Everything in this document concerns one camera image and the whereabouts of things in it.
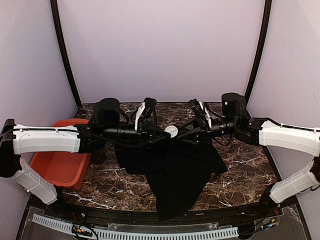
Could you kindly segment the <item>black t-shirt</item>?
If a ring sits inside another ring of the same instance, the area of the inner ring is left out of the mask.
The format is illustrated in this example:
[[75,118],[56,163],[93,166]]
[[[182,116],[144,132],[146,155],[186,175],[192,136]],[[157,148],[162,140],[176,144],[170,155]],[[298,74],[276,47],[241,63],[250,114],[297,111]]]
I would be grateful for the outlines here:
[[165,140],[150,147],[125,148],[115,145],[117,163],[130,175],[144,175],[161,205],[190,210],[198,200],[212,174],[228,168],[211,145],[194,145]]

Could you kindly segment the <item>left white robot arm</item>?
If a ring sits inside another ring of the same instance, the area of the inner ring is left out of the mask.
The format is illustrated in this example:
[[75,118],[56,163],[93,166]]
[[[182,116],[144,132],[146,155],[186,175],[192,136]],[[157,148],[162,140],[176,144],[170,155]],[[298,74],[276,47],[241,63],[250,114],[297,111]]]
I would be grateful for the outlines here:
[[67,218],[70,206],[62,200],[58,188],[43,179],[22,158],[32,152],[68,152],[89,154],[106,142],[123,148],[140,148],[170,139],[170,133],[158,127],[157,101],[147,97],[135,113],[135,121],[120,108],[116,98],[104,98],[93,105],[86,124],[63,127],[32,127],[7,119],[0,133],[0,176],[21,185],[38,197],[60,218]]

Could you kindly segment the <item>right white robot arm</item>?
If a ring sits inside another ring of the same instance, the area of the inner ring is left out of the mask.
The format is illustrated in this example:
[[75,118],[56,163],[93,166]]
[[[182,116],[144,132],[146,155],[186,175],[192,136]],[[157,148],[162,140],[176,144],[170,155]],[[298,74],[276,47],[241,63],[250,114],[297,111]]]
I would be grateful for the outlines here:
[[167,127],[172,138],[195,144],[209,144],[216,137],[232,135],[253,146],[272,146],[309,154],[313,157],[305,167],[284,180],[271,184],[255,205],[255,213],[266,217],[276,204],[320,187],[320,130],[278,123],[268,117],[251,117],[246,109],[246,98],[238,93],[221,96],[222,115],[211,118],[212,111],[203,102],[189,102],[194,117],[180,127]]

